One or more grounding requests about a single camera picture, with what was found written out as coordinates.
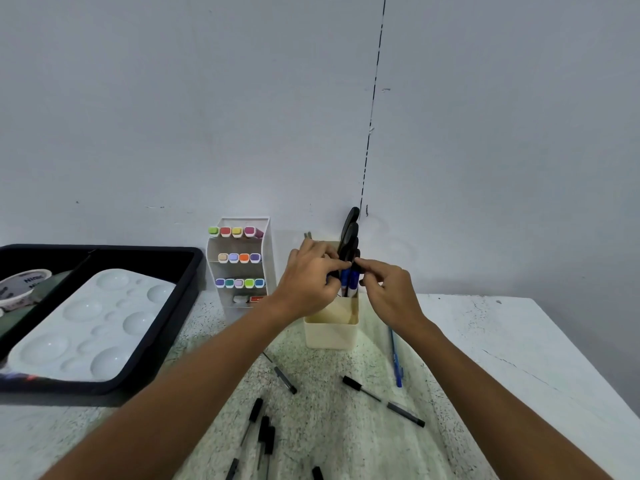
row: person's right arm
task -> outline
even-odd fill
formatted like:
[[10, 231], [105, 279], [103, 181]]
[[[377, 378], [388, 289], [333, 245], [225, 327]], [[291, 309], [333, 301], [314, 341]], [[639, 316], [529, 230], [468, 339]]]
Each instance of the person's right arm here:
[[374, 311], [427, 364], [500, 480], [611, 480], [424, 316], [407, 271], [375, 260], [356, 262], [365, 270]]

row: human hand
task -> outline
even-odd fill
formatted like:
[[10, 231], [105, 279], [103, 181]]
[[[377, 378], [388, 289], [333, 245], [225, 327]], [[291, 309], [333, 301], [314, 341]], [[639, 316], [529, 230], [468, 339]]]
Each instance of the human hand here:
[[380, 320], [401, 333], [412, 323], [426, 319], [407, 270], [374, 259], [356, 258], [355, 261], [364, 270], [361, 282]]
[[338, 259], [331, 245], [305, 238], [300, 250], [291, 250], [287, 268], [269, 302], [280, 307], [288, 322], [319, 312], [340, 291], [340, 280], [329, 278], [327, 282], [327, 273], [350, 266], [350, 262]]

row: person's left arm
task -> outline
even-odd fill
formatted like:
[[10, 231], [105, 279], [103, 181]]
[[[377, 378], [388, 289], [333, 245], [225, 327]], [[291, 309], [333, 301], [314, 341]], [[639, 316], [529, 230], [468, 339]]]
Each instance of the person's left arm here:
[[325, 242], [293, 250], [277, 290], [123, 405], [42, 480], [170, 479], [258, 355], [294, 320], [327, 306], [346, 269]]

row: forearm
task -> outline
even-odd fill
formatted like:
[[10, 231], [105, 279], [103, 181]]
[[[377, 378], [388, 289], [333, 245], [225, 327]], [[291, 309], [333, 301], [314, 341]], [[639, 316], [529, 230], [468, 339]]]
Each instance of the forearm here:
[[420, 317], [410, 333], [398, 333], [427, 364], [501, 480], [610, 478], [436, 325]]
[[43, 479], [171, 478], [251, 364], [291, 321], [285, 313], [265, 300], [140, 391]]

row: table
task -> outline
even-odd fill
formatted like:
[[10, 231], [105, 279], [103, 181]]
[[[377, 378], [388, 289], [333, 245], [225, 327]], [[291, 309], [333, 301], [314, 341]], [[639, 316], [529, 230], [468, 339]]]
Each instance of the table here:
[[[311, 478], [314, 465], [327, 479], [495, 478], [428, 368], [401, 339], [405, 387], [396, 388], [387, 328], [366, 294], [361, 300], [353, 351], [308, 349], [300, 321], [281, 333], [269, 351], [299, 393], [291, 395], [266, 359], [258, 358], [176, 478], [224, 478], [258, 396], [277, 428], [272, 479]], [[419, 300], [458, 347], [616, 480], [637, 478], [640, 420], [533, 300], [448, 295], [419, 295]], [[224, 325], [217, 293], [201, 292], [163, 367]], [[343, 374], [408, 406], [426, 427], [344, 386]], [[37, 478], [111, 412], [0, 406], [3, 478]], [[255, 468], [256, 429], [236, 478], [249, 478]]]

